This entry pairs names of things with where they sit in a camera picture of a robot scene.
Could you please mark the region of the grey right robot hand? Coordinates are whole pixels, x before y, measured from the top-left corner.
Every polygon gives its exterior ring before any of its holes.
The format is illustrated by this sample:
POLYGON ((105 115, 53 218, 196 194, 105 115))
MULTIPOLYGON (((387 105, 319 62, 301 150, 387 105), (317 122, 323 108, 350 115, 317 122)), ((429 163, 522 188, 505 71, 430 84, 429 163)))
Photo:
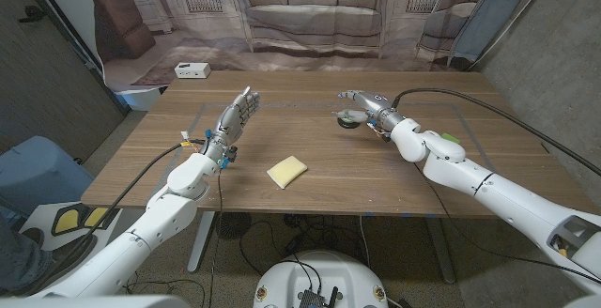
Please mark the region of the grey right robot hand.
POLYGON ((386 132, 405 118, 393 109, 392 103, 384 96, 362 90, 347 90, 338 95, 339 98, 350 99, 360 107, 360 110, 345 109, 333 112, 338 123, 346 128, 354 129, 361 124, 374 122, 377 127, 386 132))

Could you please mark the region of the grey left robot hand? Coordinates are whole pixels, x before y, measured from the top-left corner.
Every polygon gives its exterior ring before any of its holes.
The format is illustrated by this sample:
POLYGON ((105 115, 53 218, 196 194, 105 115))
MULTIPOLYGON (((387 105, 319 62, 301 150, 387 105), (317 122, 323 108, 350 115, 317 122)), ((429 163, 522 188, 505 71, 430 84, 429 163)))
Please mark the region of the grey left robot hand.
POLYGON ((259 107, 259 94, 247 86, 218 117, 214 131, 203 146, 203 154, 220 163, 259 107))

